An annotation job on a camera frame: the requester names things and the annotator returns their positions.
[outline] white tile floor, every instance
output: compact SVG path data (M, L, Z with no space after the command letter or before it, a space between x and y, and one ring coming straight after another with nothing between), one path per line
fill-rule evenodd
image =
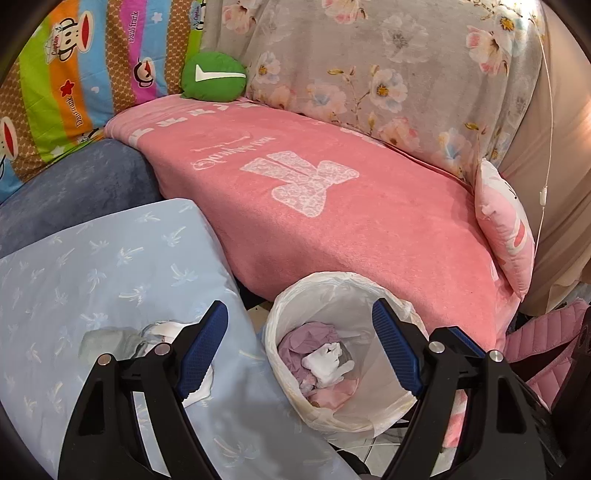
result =
M267 321L268 315L269 310L263 308L261 305L258 305L248 310L248 316L251 318L252 326L255 328L256 333L258 333L261 330L262 326Z
M399 442L392 437L378 435L375 439L331 443L357 455L368 466L372 475L382 476L398 449L395 443Z

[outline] colorful striped pillow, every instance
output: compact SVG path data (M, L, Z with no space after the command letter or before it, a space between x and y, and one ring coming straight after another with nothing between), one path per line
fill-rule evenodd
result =
M102 136L121 110L180 93L206 0L64 0L0 87L0 203Z

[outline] white plastic bag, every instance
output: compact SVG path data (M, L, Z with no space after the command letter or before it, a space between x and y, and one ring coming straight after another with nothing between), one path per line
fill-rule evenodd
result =
M267 318L262 337L275 377L304 422L329 439L375 437L416 402L400 386L372 325L372 306L381 297L403 322L414 323L427 337L410 302L355 273L322 272L303 278L275 299ZM359 378L359 386L337 412L313 407L304 398L277 351L286 334L308 322L333 324L355 361L355 368L345 378Z

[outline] green pillow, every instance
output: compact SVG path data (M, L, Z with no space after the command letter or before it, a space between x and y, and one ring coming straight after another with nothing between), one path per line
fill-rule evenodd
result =
M244 91L246 70L229 55L204 51L191 57L185 64L181 86L183 98L231 102Z

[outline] white wire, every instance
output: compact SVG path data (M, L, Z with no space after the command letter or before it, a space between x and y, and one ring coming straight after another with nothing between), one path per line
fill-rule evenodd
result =
M548 179L550 178L550 165L552 163L552 139L554 137L554 103L552 98L552 83L550 81L550 69L548 68L548 60L546 59L546 52L544 50L544 42L542 41L542 35L540 29L536 25L535 21L532 21L536 31L538 32L538 40L542 47L542 58L544 59L544 67L546 70L546 76L548 78L548 91L550 92L550 153L548 155L548 170L546 170L546 181L544 188L540 192L540 205L542 206L542 216L540 217L540 228L538 229L538 238L535 241L534 258L538 253L538 246L540 245L540 233L542 232L542 224L544 223L544 212L546 210L546 200L548 196Z
M373 443L371 445L355 445L354 447L340 448L338 450L335 450L335 452L342 452L343 450L351 450L353 448L377 447L378 445L400 445L400 444L399 443Z

